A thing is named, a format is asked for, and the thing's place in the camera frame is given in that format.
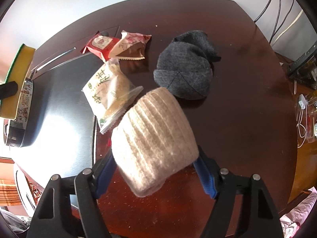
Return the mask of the beige knitted sock roll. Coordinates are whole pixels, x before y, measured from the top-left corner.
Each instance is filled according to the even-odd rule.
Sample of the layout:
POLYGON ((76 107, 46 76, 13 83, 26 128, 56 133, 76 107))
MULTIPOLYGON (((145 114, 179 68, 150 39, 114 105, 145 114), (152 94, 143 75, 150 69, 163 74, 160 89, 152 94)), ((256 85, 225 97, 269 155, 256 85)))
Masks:
POLYGON ((199 156, 186 115, 166 88, 142 96, 113 130, 111 142, 119 171, 138 197, 158 191, 199 156))

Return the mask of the red snack packet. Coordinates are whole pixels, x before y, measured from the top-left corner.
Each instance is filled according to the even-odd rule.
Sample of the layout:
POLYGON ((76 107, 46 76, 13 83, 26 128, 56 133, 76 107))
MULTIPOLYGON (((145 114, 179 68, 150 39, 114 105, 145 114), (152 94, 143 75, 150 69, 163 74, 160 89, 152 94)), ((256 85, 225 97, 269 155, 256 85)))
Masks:
POLYGON ((82 54, 91 52, 104 63, 109 59, 109 53, 120 39, 97 32, 81 50, 82 54))

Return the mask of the green yellow sponge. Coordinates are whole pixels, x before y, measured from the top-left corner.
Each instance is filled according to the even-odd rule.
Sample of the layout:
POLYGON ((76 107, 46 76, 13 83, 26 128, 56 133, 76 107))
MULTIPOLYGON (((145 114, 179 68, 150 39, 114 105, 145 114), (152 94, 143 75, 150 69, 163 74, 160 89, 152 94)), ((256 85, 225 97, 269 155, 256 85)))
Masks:
POLYGON ((33 60, 35 48, 22 44, 1 84, 1 118, 15 119, 21 90, 33 60))

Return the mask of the clear oat snack packet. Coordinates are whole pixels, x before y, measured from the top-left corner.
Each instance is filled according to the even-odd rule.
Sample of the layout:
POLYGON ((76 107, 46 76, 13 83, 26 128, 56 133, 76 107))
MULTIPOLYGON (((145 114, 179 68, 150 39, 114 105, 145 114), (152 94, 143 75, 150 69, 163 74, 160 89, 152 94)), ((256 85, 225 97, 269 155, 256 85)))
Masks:
POLYGON ((100 132, 106 133, 143 90, 121 71, 118 59, 109 59, 82 88, 100 132))

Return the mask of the pink floral cloth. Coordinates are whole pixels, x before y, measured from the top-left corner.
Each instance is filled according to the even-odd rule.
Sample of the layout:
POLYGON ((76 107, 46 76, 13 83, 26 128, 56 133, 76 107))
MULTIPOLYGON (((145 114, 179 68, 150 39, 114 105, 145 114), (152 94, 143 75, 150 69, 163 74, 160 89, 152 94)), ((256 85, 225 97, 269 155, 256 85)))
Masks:
POLYGON ((280 217, 284 237, 289 238, 295 236, 296 232, 308 218, 315 203, 316 189, 315 187, 311 187, 307 198, 290 210, 290 212, 280 217))

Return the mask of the round cookie tin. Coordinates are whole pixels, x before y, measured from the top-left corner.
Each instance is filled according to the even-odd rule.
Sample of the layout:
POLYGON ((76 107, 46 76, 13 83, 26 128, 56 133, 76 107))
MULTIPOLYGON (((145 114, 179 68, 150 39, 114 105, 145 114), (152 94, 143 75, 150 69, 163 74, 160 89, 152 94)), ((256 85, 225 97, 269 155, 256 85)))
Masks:
POLYGON ((6 146, 21 146, 29 119, 32 95, 33 81, 31 79, 25 79, 19 98, 16 119, 4 120, 3 123, 3 139, 6 146))

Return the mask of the grey sock roll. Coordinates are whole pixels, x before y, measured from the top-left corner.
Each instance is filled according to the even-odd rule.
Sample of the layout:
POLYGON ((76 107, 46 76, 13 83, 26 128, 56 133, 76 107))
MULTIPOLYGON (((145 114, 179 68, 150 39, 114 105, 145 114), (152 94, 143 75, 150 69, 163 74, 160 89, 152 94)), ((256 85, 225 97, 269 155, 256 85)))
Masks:
POLYGON ((174 96, 200 100, 211 89, 214 63, 221 61, 203 31, 189 31, 173 38, 159 55, 154 81, 174 96))

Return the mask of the pink floral snack packet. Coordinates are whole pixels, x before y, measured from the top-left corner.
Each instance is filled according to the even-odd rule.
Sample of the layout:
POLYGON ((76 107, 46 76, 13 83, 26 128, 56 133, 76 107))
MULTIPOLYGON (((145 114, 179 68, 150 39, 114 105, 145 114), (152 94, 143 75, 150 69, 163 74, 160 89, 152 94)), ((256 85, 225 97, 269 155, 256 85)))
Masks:
POLYGON ((109 53, 109 58, 119 60, 143 60, 145 49, 151 35, 130 33, 122 30, 121 39, 114 45, 109 53))

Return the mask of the black monitor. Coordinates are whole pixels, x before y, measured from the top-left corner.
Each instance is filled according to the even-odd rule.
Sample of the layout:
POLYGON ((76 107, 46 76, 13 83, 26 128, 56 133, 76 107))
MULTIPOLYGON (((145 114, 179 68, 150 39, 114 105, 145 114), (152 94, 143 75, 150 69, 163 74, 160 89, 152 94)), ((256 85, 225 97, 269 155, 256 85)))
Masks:
POLYGON ((291 77, 298 69, 300 69, 304 64, 306 64, 311 58, 316 56, 316 47, 317 41, 314 42, 312 47, 300 56, 295 62, 288 66, 287 75, 291 77))

